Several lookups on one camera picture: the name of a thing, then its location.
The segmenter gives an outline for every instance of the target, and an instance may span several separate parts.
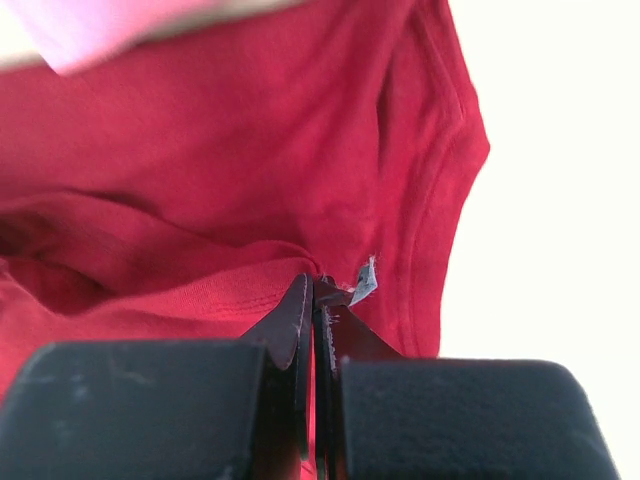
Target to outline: white background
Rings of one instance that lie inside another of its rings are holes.
[[[492,151],[451,257],[442,354],[567,366],[624,479],[640,479],[638,5],[451,0]],[[30,52],[0,8],[0,64]]]

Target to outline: pink fabric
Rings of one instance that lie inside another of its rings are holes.
[[[2,0],[58,73],[114,55],[151,29],[224,0]]]

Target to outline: red shirt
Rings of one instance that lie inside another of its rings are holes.
[[[0,398],[60,340],[243,333],[300,272],[438,352],[488,152],[444,0],[315,0],[71,77],[0,75]]]

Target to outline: red fabric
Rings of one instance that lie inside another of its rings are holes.
[[[59,340],[243,333],[294,275],[438,352],[488,152],[444,0],[316,0],[63,78],[0,76],[0,392]]]

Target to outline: gray tape piece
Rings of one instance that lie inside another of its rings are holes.
[[[356,289],[353,292],[353,298],[349,304],[350,307],[367,298],[378,288],[375,262],[375,257],[371,256],[369,257],[369,262],[360,268],[360,272],[358,273],[358,285],[356,285]]]

